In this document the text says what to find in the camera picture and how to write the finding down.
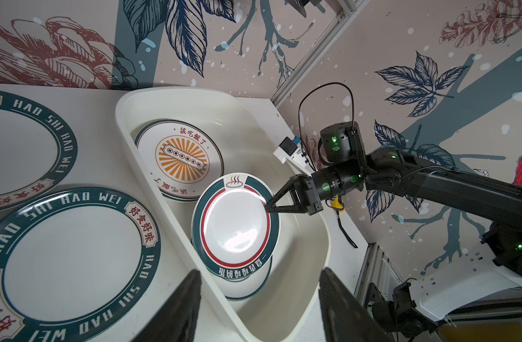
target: floral wallpaper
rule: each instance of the floral wallpaper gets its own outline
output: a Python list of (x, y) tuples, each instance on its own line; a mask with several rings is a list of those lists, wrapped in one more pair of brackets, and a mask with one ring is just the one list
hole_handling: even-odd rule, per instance
[[(317, 168), (318, 132), (352, 118), (365, 148), (522, 185), (522, 0), (370, 1), (280, 107)], [(344, 203), (404, 277), (461, 257), (487, 219), (436, 202), (354, 191)]]
[(306, 11), (269, 0), (9, 0), (0, 83), (271, 97), (336, 17), (326, 3)]

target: plate with orange sunburst design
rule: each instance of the plate with orange sunburst design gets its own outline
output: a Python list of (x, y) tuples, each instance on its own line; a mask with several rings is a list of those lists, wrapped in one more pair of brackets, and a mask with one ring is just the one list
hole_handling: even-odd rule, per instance
[(198, 127), (183, 121), (150, 123), (137, 134), (135, 145), (167, 198), (196, 201), (223, 175), (223, 158), (217, 145)]

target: ceramic plate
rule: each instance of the ceramic plate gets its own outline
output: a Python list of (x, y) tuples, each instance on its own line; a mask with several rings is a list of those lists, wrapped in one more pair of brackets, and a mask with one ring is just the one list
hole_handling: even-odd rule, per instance
[(177, 201), (196, 201), (223, 174), (216, 144), (200, 129), (178, 120), (144, 127), (135, 145), (162, 194)]
[(76, 139), (45, 106), (0, 91), (0, 210), (48, 191), (71, 171)]
[(246, 300), (259, 292), (269, 279), (271, 268), (272, 257), (270, 257), (268, 263), (247, 278), (238, 281), (229, 281), (213, 275), (213, 279), (228, 300), (237, 302), (239, 300)]
[(81, 187), (0, 221), (0, 340), (77, 342), (105, 331), (147, 290), (160, 258), (149, 211)]
[(240, 279), (267, 263), (279, 234), (277, 213), (264, 204), (268, 187), (251, 174), (227, 174), (196, 203), (191, 240), (206, 267), (227, 279)]

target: leaf illustration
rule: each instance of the leaf illustration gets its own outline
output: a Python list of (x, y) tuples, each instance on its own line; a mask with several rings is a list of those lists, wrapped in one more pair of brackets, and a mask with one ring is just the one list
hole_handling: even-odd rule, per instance
[(235, 22), (232, 0), (202, 0), (202, 5), (206, 12)]
[(449, 152), (434, 144), (424, 144), (417, 148), (417, 156), (447, 168), (454, 168), (455, 161)]
[(403, 86), (405, 88), (422, 87), (421, 77), (410, 67), (395, 66), (375, 72), (394, 86)]
[(415, 106), (408, 117), (419, 117), (421, 115), (425, 115), (435, 107), (436, 102), (437, 99), (434, 96), (425, 97)]
[(375, 136), (383, 147), (405, 149), (405, 138), (392, 128), (379, 125), (375, 120)]
[(71, 30), (70, 28), (60, 28), (57, 32), (52, 36), (52, 39), (55, 44), (58, 45), (59, 49), (67, 50), (66, 55), (71, 55), (71, 51), (75, 54), (79, 55), (80, 58), (85, 58), (90, 62), (94, 62), (96, 58), (93, 56), (92, 49), (84, 41), (76, 31)]
[(200, 0), (171, 0), (166, 32), (177, 57), (204, 77), (207, 37)]
[(124, 14), (135, 36), (135, 49), (156, 26), (164, 22), (168, 0), (124, 0)]
[(483, 174), (484, 177), (489, 176), (489, 171), (484, 170), (482, 168), (472, 168), (472, 170), (479, 172), (480, 174)]
[(65, 56), (47, 58), (45, 63), (54, 72), (69, 79), (80, 88), (88, 87), (88, 83), (94, 79), (93, 70), (76, 58)]
[(386, 98), (387, 101), (392, 101), (399, 105), (406, 105), (408, 103), (417, 102), (428, 95), (428, 91), (423, 88), (402, 88)]
[(422, 79), (425, 86), (432, 86), (438, 78), (438, 65), (430, 57), (423, 56), (417, 52), (415, 71)]
[(439, 90), (452, 85), (467, 67), (468, 65), (447, 70), (435, 82), (435, 88)]
[(390, 207), (390, 204), (394, 201), (394, 194), (382, 190), (368, 190), (365, 200), (367, 201), (371, 222), (373, 222), (377, 215)]
[(407, 198), (407, 200), (409, 202), (411, 202), (411, 204), (413, 204), (413, 206), (415, 207), (415, 210), (418, 212), (420, 207), (421, 207), (421, 203), (422, 201), (424, 201), (422, 198), (415, 198), (415, 197), (411, 197), (409, 195), (405, 195), (405, 198)]

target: white basin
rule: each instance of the white basin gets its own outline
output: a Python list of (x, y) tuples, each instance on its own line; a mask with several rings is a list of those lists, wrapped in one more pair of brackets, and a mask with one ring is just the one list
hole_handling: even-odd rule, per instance
[[(227, 93), (157, 87), (132, 91), (116, 106), (116, 122), (128, 161), (149, 197), (150, 209), (162, 220), (161, 230), (186, 267), (201, 271), (203, 297), (221, 321), (244, 340), (291, 341), (314, 303), (318, 277), (329, 257), (329, 236), (321, 215), (281, 214), (280, 236), (267, 283), (246, 302), (231, 305), (190, 243), (196, 202), (164, 198), (134, 144), (141, 128), (160, 119), (182, 120), (198, 127), (219, 147), (225, 174), (253, 174), (273, 193), (293, 175), (292, 169), (272, 155), (276, 146), (244, 106)], [(289, 197), (284, 197), (278, 204), (288, 203)]]

